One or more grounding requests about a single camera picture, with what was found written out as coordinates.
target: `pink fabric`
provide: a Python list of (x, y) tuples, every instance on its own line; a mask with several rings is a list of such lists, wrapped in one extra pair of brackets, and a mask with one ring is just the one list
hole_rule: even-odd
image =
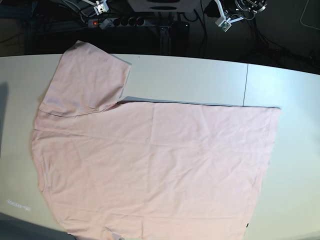
[(116, 104), (130, 66), (88, 43), (61, 58), (33, 132), (39, 188), (79, 240), (240, 240), (280, 110)]

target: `dark floor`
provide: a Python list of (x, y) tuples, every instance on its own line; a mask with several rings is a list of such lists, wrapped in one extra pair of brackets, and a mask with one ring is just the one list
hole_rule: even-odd
[[(205, 8), (211, 0), (202, 0)], [(307, 0), (268, 0), (268, 6), (265, 11), (256, 15), (256, 23), (258, 29), (273, 42), (289, 49), (292, 53), (308, 57), (311, 54), (320, 60), (320, 30), (312, 29), (301, 25), (300, 17), (304, 10)], [(200, 4), (197, 9), (198, 13), (202, 13)], [(309, 0), (303, 21), (305, 24), (320, 28), (320, 1)], [(187, 13), (190, 19), (195, 17), (194, 13)], [(288, 57), (282, 57), (274, 61), (270, 57), (256, 54), (250, 57), (243, 57), (255, 48), (255, 40), (252, 31), (246, 21), (240, 21), (233, 24), (228, 32), (223, 32), (215, 24), (215, 18), (205, 17), (207, 28), (207, 44), (204, 57), (206, 59), (216, 59), (224, 61), (244, 62), (259, 65), (267, 65), (273, 67), (283, 67), (292, 70), (320, 74), (320, 68), (315, 68), (303, 61), (292, 60)], [(0, 41), (14, 34), (21, 33), (19, 21), (0, 19)], [(108, 32), (109, 34), (117, 34), (116, 31)], [(204, 31), (199, 21), (190, 23), (189, 44), (186, 51), (186, 57), (199, 58), (199, 47), (203, 39)], [(64, 42), (66, 46), (72, 45), (74, 38), (82, 38), (93, 44), (99, 45), (99, 37), (95, 34), (88, 34), (84, 31), (81, 37), (74, 35), (68, 37), (64, 35), (60, 37), (47, 36), (45, 40), (41, 40), (38, 44), (38, 50), (35, 49), (33, 54), (59, 53), (56, 49), (58, 44), (47, 44), (50, 38), (54, 42)], [(156, 54), (153, 51), (154, 39), (151, 35), (143, 38), (144, 42), (136, 44), (126, 44), (126, 47), (107, 47), (105, 50), (112, 53), (128, 53), (128, 54)], [(13, 56), (23, 54), (23, 35), (20, 38), (14, 38), (6, 43), (0, 43), (0, 56)]]

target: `pink t-shirt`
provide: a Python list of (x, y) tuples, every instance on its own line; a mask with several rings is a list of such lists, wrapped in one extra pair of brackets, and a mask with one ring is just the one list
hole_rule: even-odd
[(77, 42), (39, 107), (39, 188), (79, 240), (241, 240), (280, 110), (118, 104), (130, 65)]

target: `white table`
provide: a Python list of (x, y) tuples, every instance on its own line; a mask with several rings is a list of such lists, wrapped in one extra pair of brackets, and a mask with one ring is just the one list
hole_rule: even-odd
[[(320, 236), (320, 76), (196, 58), (116, 56), (132, 64), (121, 99), (281, 107), (270, 167), (244, 240)], [(38, 190), (30, 149), (37, 108), (60, 57), (0, 58), (0, 213), (63, 231)]]

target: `t-shirt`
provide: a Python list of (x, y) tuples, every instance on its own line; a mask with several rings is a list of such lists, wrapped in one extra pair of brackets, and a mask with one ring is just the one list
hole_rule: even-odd
[(78, 240), (241, 240), (278, 108), (117, 103), (130, 65), (77, 42), (32, 136), (39, 188)]

